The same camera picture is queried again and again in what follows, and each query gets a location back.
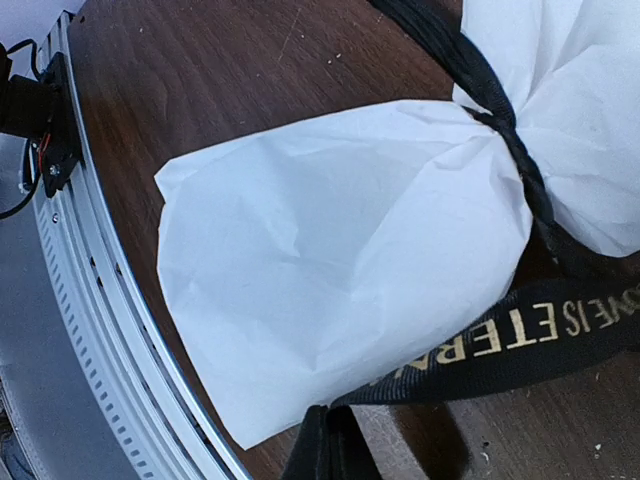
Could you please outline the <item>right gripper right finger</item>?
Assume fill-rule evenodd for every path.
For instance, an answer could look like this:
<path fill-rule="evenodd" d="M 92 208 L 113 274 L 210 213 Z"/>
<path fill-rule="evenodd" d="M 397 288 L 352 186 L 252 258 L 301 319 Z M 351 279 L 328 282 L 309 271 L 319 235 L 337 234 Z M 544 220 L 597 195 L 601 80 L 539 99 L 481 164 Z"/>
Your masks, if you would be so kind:
<path fill-rule="evenodd" d="M 332 479 L 381 480 L 382 476 L 352 409 L 338 407 L 328 414 Z"/>

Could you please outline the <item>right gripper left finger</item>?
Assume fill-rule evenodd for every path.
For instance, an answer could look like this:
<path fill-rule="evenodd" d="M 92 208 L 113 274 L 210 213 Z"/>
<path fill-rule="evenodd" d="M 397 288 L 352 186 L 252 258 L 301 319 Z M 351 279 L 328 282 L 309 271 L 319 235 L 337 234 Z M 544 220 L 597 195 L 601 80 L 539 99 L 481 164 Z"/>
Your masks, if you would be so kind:
<path fill-rule="evenodd" d="M 282 480 L 330 478 L 330 433 L 326 406 L 310 407 L 281 475 Z"/>

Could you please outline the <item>white wrapping paper sheet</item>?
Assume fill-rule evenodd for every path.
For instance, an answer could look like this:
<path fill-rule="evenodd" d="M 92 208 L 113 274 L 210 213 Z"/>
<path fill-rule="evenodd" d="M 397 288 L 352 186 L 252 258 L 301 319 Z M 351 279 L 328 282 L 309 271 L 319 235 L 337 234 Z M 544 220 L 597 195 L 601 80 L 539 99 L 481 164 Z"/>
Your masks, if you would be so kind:
<path fill-rule="evenodd" d="M 451 75 L 170 160 L 157 273 L 243 448 L 312 406 L 471 398 L 639 340 L 639 5 L 376 8 Z"/>

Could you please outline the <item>front aluminium rail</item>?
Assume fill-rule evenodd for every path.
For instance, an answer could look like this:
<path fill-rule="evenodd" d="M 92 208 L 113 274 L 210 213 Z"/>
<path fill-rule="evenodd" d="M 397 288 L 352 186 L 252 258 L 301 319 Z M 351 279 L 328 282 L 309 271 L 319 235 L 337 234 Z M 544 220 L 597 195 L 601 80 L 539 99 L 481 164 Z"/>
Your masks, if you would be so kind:
<path fill-rule="evenodd" d="M 34 199 L 47 269 L 75 355 L 99 409 L 141 479 L 247 479 L 249 473 L 188 385 L 138 288 L 100 188 L 73 78 L 63 12 L 43 42 L 41 66 L 68 83 L 72 169 Z"/>

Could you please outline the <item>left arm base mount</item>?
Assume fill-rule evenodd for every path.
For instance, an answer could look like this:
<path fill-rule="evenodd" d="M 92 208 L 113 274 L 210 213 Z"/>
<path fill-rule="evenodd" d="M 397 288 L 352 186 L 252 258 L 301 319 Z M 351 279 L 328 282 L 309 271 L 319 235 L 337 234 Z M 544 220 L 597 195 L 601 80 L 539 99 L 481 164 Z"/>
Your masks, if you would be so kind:
<path fill-rule="evenodd" d="M 9 55 L 18 49 L 1 50 L 1 132 L 38 144 L 37 169 L 52 198 L 83 160 L 67 57 L 55 53 L 34 80 L 11 72 Z"/>

